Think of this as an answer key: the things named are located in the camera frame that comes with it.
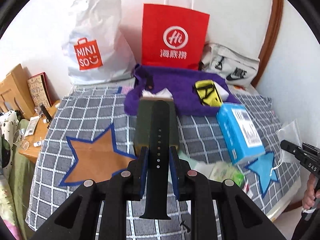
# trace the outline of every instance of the star pattern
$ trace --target star pattern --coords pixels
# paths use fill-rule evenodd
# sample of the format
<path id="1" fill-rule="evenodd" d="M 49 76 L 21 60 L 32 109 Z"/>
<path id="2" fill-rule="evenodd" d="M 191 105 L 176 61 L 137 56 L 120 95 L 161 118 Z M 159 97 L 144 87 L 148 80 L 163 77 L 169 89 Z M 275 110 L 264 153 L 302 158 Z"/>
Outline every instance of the star pattern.
<path id="1" fill-rule="evenodd" d="M 113 123 L 93 141 L 66 137 L 74 164 L 60 182 L 60 186 L 79 185 L 87 179 L 101 182 L 114 174 L 126 170 L 128 163 L 137 157 L 120 151 L 116 147 Z"/>
<path id="2" fill-rule="evenodd" d="M 266 195 L 271 181 L 279 182 L 276 171 L 273 170 L 270 176 L 271 168 L 273 168 L 275 155 L 273 152 L 268 152 L 248 164 L 246 168 L 259 176 L 259 185 L 262 198 Z"/>

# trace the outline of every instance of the hand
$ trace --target hand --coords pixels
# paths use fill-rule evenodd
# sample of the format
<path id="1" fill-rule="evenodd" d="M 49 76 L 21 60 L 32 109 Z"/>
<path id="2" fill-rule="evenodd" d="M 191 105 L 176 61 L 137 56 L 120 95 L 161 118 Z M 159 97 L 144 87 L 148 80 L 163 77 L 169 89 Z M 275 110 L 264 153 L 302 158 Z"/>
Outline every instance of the hand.
<path id="1" fill-rule="evenodd" d="M 302 206 L 304 209 L 310 209 L 315 204 L 314 199 L 320 197 L 320 190 L 318 190 L 315 194 L 315 182 L 316 177 L 311 173 L 307 182 L 307 190 L 304 193 L 304 197 L 302 199 Z"/>

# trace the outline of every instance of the clear plastic bag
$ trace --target clear plastic bag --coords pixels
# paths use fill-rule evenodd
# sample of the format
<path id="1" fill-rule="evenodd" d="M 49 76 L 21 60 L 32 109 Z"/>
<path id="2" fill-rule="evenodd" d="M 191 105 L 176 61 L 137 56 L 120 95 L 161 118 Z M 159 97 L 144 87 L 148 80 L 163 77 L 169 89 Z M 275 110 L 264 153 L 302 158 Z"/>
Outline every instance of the clear plastic bag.
<path id="1" fill-rule="evenodd" d="M 298 128 L 297 119 L 295 119 L 293 122 L 289 123 L 288 125 L 283 125 L 282 128 L 278 130 L 278 138 L 280 143 L 282 140 L 287 140 L 301 147 L 302 141 L 301 141 L 301 136 Z M 284 163 L 298 162 L 298 160 L 294 157 L 293 154 L 285 150 L 281 150 L 280 160 L 282 160 L 282 162 Z"/>

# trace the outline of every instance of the blue box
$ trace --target blue box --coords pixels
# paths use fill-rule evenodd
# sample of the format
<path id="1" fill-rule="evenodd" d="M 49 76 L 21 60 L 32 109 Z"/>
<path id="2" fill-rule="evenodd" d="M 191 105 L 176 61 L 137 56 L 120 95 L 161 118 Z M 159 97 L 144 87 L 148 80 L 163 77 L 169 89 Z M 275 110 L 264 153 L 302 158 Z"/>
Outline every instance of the blue box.
<path id="1" fill-rule="evenodd" d="M 223 103 L 216 117 L 233 164 L 252 161 L 266 153 L 243 105 Z"/>

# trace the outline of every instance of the nike logo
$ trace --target nike logo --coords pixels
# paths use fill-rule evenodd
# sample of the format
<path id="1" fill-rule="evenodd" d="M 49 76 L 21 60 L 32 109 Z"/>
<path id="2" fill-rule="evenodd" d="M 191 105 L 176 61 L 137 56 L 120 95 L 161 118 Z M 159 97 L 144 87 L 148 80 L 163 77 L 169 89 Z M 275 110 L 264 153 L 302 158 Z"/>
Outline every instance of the nike logo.
<path id="1" fill-rule="evenodd" d="M 238 79 L 247 79 L 247 77 L 246 78 L 245 77 L 234 77 L 233 78 L 231 76 L 231 74 L 226 77 L 226 80 L 228 80 L 228 81 L 233 81 L 233 80 L 238 80 Z"/>
<path id="2" fill-rule="evenodd" d="M 233 81 L 233 80 L 239 80 L 239 79 L 247 79 L 246 77 L 244 77 L 246 75 L 246 73 L 247 72 L 245 70 L 243 70 L 241 68 L 236 68 L 235 71 L 232 74 L 229 74 L 226 77 L 226 80 Z"/>

